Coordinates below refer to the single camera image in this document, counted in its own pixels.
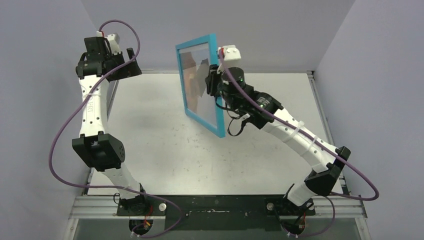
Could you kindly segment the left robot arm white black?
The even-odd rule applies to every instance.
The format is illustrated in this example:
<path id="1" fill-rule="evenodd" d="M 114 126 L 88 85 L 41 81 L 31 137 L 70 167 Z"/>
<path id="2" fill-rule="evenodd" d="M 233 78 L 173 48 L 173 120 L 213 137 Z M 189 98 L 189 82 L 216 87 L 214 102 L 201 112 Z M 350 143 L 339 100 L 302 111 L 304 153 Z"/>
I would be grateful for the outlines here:
<path id="1" fill-rule="evenodd" d="M 143 186 L 135 180 L 124 161 L 123 143 L 108 130 L 108 90 L 110 82 L 141 75 L 136 60 L 115 71 L 98 83 L 110 70 L 125 62 L 119 47 L 119 36 L 112 33 L 84 39 L 86 52 L 75 68 L 79 78 L 82 99 L 87 101 L 82 108 L 82 122 L 78 138 L 72 140 L 72 148 L 84 163 L 119 186 L 119 205 L 136 215 L 149 210 Z"/>

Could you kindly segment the blue wooden picture frame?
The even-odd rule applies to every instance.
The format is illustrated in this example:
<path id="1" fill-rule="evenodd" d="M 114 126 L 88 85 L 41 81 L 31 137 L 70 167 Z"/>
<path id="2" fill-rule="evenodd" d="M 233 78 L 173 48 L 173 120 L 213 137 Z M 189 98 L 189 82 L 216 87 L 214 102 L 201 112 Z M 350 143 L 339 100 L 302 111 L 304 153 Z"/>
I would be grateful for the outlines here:
<path id="1" fill-rule="evenodd" d="M 182 100 L 183 100 L 183 106 L 184 106 L 184 112 L 185 114 L 190 117 L 191 119 L 195 120 L 197 123 L 202 125 L 204 128 L 215 134 L 219 138 L 223 138 L 226 135 L 225 130 L 225 119 L 224 119 L 224 110 L 219 108 L 216 104 L 217 99 L 214 98 L 214 105 L 216 110 L 216 121 L 217 121 L 217 128 L 211 128 L 209 125 L 204 126 L 200 119 L 196 118 L 195 116 L 191 115 L 187 109 L 187 104 L 185 101 L 185 92 L 184 92 L 184 81 L 181 73 L 181 67 L 180 67 L 180 60 L 178 57 L 178 51 L 179 49 L 188 48 L 194 45 L 198 44 L 204 44 L 207 43 L 209 45 L 209 52 L 210 52 L 210 65 L 217 65 L 219 63 L 218 56 L 217 56 L 217 38 L 214 33 L 207 34 L 198 38 L 194 38 L 192 40 L 179 43 L 175 46 L 175 52 L 176 52 L 176 59 L 177 59 L 177 65 L 178 65 L 178 73 L 179 73 L 179 79 L 180 79 L 180 85 L 181 85 L 181 93 L 182 93 Z"/>

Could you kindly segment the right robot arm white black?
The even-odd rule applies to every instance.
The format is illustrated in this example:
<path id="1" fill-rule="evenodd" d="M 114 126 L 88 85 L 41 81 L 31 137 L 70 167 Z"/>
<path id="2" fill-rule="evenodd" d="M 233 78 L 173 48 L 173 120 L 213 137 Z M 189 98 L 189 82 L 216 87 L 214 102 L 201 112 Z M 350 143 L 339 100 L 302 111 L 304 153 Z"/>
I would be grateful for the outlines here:
<path id="1" fill-rule="evenodd" d="M 222 97 L 224 105 L 217 107 L 231 111 L 241 120 L 241 127 L 250 123 L 259 130 L 273 135 L 294 150 L 310 166 L 310 174 L 300 183 L 293 184 L 283 199 L 282 207 L 290 215 L 300 211 L 314 196 L 331 194 L 351 151 L 345 147 L 331 145 L 309 131 L 304 122 L 296 120 L 282 104 L 265 92 L 246 84 L 244 71 L 239 67 L 229 69 L 240 88 L 257 105 L 255 107 L 241 94 L 218 65 L 207 67 L 206 92 L 215 98 Z"/>

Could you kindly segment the hot air balloon photo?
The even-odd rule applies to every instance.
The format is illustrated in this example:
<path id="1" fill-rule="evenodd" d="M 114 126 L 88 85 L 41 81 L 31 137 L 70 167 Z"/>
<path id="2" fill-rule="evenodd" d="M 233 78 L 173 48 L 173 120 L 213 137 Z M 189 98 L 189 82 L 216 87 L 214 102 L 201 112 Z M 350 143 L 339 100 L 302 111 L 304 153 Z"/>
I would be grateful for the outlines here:
<path id="1" fill-rule="evenodd" d="M 210 49 L 207 43 L 178 50 L 188 112 L 204 126 L 217 128 L 214 98 L 207 93 L 206 77 L 209 74 Z"/>

